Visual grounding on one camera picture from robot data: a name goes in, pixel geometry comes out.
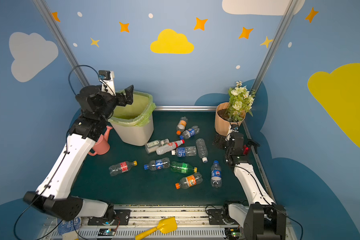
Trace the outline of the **white label clear bottle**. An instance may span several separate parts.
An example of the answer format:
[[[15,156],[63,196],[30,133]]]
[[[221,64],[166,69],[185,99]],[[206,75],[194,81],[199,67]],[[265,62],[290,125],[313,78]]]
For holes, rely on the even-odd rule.
[[[169,139],[155,140],[152,142],[148,142],[145,144],[146,152],[148,154],[151,154],[151,153],[155,152],[157,148],[164,146],[164,145],[168,144],[169,142],[170,142]]]

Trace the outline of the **red cap white bottle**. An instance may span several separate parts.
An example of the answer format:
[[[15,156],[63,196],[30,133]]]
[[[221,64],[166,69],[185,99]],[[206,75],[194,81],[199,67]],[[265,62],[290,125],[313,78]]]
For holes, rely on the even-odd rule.
[[[166,145],[163,145],[161,147],[158,147],[156,149],[156,153],[157,155],[163,155],[165,153],[171,152],[172,150],[175,150],[176,148],[178,148],[179,146],[181,146],[182,144],[185,143],[185,140],[178,140],[175,142],[170,142]]]

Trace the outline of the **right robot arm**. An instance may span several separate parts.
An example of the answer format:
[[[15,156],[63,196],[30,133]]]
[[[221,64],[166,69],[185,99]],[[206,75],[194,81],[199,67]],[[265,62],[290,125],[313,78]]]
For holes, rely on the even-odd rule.
[[[246,240],[285,240],[286,210],[268,195],[257,178],[252,161],[245,154],[244,135],[232,132],[215,135],[213,145],[226,151],[225,161],[233,170],[247,197],[248,207],[229,203],[223,207],[225,220],[234,220],[243,228]]]

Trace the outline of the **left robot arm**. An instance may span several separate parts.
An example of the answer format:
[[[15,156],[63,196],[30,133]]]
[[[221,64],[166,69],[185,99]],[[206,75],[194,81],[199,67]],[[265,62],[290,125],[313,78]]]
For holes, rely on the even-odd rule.
[[[105,131],[117,106],[133,103],[134,86],[124,93],[111,94],[101,86],[87,86],[76,95],[81,114],[67,131],[66,144],[53,168],[34,192],[26,192],[23,201],[38,211],[65,221],[76,217],[106,218],[111,221],[111,205],[70,195],[73,184],[89,151]]]

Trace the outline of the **green bin liner bag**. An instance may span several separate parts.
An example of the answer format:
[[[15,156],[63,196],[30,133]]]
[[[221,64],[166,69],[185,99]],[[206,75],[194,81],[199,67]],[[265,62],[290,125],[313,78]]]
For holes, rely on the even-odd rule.
[[[147,93],[134,92],[133,97],[134,101],[131,105],[117,106],[108,122],[123,127],[142,127],[148,124],[150,122],[149,117],[156,108],[153,96]]]

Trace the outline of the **white plastic waste bin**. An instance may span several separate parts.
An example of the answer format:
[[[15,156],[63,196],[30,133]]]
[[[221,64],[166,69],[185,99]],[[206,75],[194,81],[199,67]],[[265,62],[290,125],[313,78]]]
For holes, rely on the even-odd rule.
[[[113,120],[109,120],[114,130],[117,132],[118,136],[121,140],[130,145],[134,146],[143,146],[145,145],[151,138],[154,132],[154,123],[153,116],[151,115],[148,118],[148,123],[142,127],[132,126],[125,127],[117,124]]]

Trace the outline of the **red spray bottle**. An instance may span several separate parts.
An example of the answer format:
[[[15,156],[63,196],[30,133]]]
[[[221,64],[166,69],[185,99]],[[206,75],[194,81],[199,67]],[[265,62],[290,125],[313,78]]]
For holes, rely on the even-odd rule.
[[[244,149],[243,155],[247,156],[252,148],[254,148],[254,152],[256,154],[258,154],[258,147],[260,147],[260,146],[261,145],[259,143],[257,143],[256,141],[254,141],[252,139],[248,139],[247,143],[244,145],[244,148],[243,148]]]

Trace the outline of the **beige ribbed flower pot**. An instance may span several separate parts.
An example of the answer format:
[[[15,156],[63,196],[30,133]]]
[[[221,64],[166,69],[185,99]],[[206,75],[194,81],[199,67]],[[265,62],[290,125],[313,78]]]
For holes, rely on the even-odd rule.
[[[215,115],[215,130],[219,135],[227,136],[229,129],[231,128],[231,124],[236,122],[228,122],[224,118],[221,117],[219,112],[221,110],[226,110],[229,106],[229,102],[221,103],[217,106],[216,115]]]

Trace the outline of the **clear ribbed bottle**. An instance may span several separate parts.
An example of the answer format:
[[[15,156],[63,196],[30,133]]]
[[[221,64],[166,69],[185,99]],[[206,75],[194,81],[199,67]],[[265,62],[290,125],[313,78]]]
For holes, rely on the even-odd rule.
[[[202,138],[197,139],[196,145],[197,145],[198,155],[202,159],[202,162],[207,163],[208,162],[208,149],[207,149],[205,140]]]

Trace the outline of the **pepsi bottle right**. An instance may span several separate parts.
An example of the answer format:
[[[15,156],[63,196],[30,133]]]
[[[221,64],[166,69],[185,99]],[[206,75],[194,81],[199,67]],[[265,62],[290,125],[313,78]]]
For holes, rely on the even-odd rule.
[[[211,186],[213,188],[222,186],[222,168],[217,160],[213,162],[211,167]]]

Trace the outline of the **blue label white cap bottle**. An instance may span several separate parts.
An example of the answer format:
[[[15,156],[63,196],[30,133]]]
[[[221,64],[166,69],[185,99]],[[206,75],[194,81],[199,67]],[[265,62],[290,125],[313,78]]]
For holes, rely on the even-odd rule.
[[[172,156],[177,156],[179,158],[183,157],[193,157],[197,155],[197,147],[178,147],[175,150],[171,151]]]

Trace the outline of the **artificial white flower plant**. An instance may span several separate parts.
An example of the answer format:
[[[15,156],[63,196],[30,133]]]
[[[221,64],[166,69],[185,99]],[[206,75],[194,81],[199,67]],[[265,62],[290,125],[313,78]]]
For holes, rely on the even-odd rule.
[[[252,106],[255,101],[256,91],[249,91],[243,82],[237,81],[234,88],[229,88],[229,105],[224,116],[229,122],[239,122],[244,115],[253,116]]]

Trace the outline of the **small blue label bottle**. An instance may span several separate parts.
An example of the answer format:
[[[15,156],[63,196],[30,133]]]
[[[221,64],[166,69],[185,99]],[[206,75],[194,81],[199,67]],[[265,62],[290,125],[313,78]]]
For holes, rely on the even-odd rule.
[[[194,135],[197,135],[200,132],[200,128],[198,126],[193,126],[187,130],[184,130],[180,135],[181,140],[186,140],[192,138]]]

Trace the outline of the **orange cap orange label bottle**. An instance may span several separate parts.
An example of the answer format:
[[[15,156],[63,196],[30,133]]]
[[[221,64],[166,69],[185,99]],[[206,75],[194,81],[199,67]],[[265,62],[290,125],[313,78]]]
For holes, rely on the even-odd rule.
[[[176,189],[188,189],[194,185],[198,185],[200,183],[203,182],[203,177],[202,174],[197,172],[194,173],[188,177],[184,177],[182,179],[180,179],[180,181],[178,183],[175,184]]]

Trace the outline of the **pink watering can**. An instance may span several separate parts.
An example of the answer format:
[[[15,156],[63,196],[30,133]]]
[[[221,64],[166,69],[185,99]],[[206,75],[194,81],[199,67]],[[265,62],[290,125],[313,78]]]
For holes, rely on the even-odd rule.
[[[90,156],[96,156],[96,155],[104,155],[110,150],[110,145],[108,143],[110,131],[113,129],[111,126],[107,126],[107,130],[104,134],[101,134],[98,141],[92,148],[94,151],[93,153],[91,151],[88,152],[88,155]]]

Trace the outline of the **green soda bottle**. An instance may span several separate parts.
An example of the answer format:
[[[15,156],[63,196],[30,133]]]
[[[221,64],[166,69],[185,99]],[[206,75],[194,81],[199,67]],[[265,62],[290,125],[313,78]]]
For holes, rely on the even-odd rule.
[[[193,167],[188,163],[171,162],[171,171],[182,174],[193,174],[198,171],[197,167]]]

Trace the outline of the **red label yellow cap bottle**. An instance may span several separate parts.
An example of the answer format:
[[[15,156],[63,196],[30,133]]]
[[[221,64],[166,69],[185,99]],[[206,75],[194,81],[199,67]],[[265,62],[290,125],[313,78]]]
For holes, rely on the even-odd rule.
[[[137,161],[133,161],[133,162],[124,161],[116,165],[112,165],[109,167],[110,176],[113,177],[118,174],[128,172],[132,167],[135,167],[137,165],[138,165]]]

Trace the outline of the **pepsi bottle lying left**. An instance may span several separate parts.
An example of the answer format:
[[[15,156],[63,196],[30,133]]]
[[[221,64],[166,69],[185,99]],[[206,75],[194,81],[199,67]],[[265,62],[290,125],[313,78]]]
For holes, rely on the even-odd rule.
[[[171,166],[169,158],[163,158],[159,160],[150,161],[149,164],[144,165],[145,170],[156,171],[161,169],[167,169]]]

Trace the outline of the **right circuit board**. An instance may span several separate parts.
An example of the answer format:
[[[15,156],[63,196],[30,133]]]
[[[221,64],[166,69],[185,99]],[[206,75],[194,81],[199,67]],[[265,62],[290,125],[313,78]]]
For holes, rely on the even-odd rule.
[[[225,240],[239,240],[243,236],[239,228],[225,228],[224,234]]]

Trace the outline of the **circuit board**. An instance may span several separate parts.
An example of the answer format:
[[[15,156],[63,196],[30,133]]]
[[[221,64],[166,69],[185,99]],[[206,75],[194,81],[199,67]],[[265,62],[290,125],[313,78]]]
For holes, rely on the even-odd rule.
[[[243,236],[239,228],[225,228],[224,234],[225,240],[239,240]]]
[[[116,229],[100,229],[98,237],[113,237],[116,234]]]

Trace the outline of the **yellow toy shovel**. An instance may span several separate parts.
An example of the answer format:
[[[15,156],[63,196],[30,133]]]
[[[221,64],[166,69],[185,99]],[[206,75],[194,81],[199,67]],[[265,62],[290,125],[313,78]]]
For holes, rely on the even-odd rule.
[[[160,231],[162,234],[168,234],[177,230],[177,228],[178,225],[175,217],[161,219],[156,227],[136,235],[135,240],[142,240],[156,231]]]

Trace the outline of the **left circuit board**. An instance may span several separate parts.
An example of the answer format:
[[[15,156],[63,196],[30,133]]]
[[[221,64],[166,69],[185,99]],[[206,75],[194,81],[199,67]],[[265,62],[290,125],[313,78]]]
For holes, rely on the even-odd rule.
[[[98,237],[113,237],[116,234],[116,229],[100,229]]]

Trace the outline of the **white blue work glove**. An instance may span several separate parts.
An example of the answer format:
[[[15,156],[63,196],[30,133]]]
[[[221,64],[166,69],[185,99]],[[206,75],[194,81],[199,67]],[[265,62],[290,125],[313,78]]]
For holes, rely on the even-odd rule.
[[[80,217],[75,218],[71,221],[65,221],[60,219],[58,220],[60,221],[58,226],[58,233],[60,236],[63,236],[63,234],[67,234],[70,232],[77,232],[80,229],[82,223],[82,219]]]

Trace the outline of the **aluminium frame rail back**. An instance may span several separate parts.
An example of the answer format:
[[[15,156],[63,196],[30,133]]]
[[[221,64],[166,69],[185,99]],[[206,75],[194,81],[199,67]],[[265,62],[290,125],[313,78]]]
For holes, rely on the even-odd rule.
[[[217,106],[159,106],[155,111],[158,112],[215,112]]]

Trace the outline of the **aluminium frame post left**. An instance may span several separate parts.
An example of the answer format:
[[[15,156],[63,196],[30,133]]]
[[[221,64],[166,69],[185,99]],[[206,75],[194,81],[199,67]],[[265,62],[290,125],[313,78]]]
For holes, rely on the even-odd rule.
[[[36,1],[33,0],[33,3],[37,7],[39,13],[43,17],[44,21],[46,22],[48,28],[50,29],[51,33],[57,40],[60,48],[62,49],[64,55],[66,56],[68,62],[71,65],[71,70],[68,76],[69,79],[69,85],[71,87],[72,92],[74,92],[74,88],[71,81],[71,75],[72,73],[75,73],[77,78],[79,79],[82,88],[85,88],[87,86],[90,86],[90,82],[85,75],[83,68],[90,68],[93,71],[95,71],[94,68],[88,65],[80,65],[77,61],[76,57],[74,56],[73,51],[70,48],[69,43],[67,42],[66,38],[64,37],[61,29],[59,28],[58,22],[53,17],[52,12],[50,11],[49,6],[47,5],[46,1]]]

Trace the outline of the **aluminium frame post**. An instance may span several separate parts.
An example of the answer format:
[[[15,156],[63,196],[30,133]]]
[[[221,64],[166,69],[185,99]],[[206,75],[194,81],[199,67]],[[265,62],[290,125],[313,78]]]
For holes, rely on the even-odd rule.
[[[263,63],[261,65],[261,68],[254,80],[254,83],[251,87],[251,92],[257,92],[264,77],[266,76],[267,70],[271,65],[271,62],[278,50],[279,45],[281,44],[281,41],[292,21],[292,18],[294,16],[294,11],[298,6],[299,1],[298,0],[292,0],[288,3],[286,11],[281,19],[281,22],[276,30],[276,33],[274,35],[274,39],[271,42],[271,46],[268,48],[267,53],[265,55],[265,58],[263,60]]]
[[[49,6],[47,5],[46,1],[36,1],[33,0],[33,3],[37,7],[39,13],[43,17],[44,21],[46,22],[48,28],[50,29],[51,33],[57,40],[60,48],[62,49],[64,55],[66,56],[68,62],[71,65],[71,70],[68,76],[69,79],[69,85],[71,87],[72,92],[74,92],[74,88],[71,81],[71,75],[72,73],[75,73],[77,78],[79,79],[82,88],[85,88],[87,86],[90,86],[90,82],[85,75],[83,68],[90,68],[93,71],[95,71],[94,68],[88,65],[80,65],[77,61],[76,57],[74,56],[73,51],[70,48],[69,43],[67,42],[66,38],[64,37],[61,29],[59,28],[58,22],[53,17],[52,12],[50,11]]]

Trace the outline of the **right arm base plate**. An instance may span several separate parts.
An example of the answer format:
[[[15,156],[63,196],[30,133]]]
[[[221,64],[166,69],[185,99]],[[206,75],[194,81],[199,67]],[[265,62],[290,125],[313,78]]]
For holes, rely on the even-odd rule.
[[[239,223],[228,216],[222,209],[207,209],[208,220],[210,225],[235,225]]]

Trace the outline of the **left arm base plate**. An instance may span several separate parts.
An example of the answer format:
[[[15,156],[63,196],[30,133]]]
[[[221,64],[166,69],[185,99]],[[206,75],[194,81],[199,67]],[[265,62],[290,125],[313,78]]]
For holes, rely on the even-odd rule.
[[[103,217],[90,217],[88,226],[126,226],[129,223],[131,210],[107,210]]]

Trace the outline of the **aluminium frame post right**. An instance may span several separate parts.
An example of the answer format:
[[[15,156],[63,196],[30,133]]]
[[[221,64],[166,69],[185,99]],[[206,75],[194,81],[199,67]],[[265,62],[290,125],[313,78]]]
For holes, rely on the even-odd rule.
[[[281,41],[292,21],[292,18],[294,16],[294,11],[298,6],[299,1],[298,0],[292,0],[288,3],[286,11],[281,19],[281,22],[276,30],[276,33],[274,35],[274,39],[271,42],[271,46],[268,48],[267,53],[265,55],[265,58],[263,60],[263,63],[261,65],[261,68],[254,80],[254,83],[251,87],[251,92],[257,92],[264,77],[266,76],[267,70],[271,65],[271,62],[278,50],[279,45],[281,44]]]

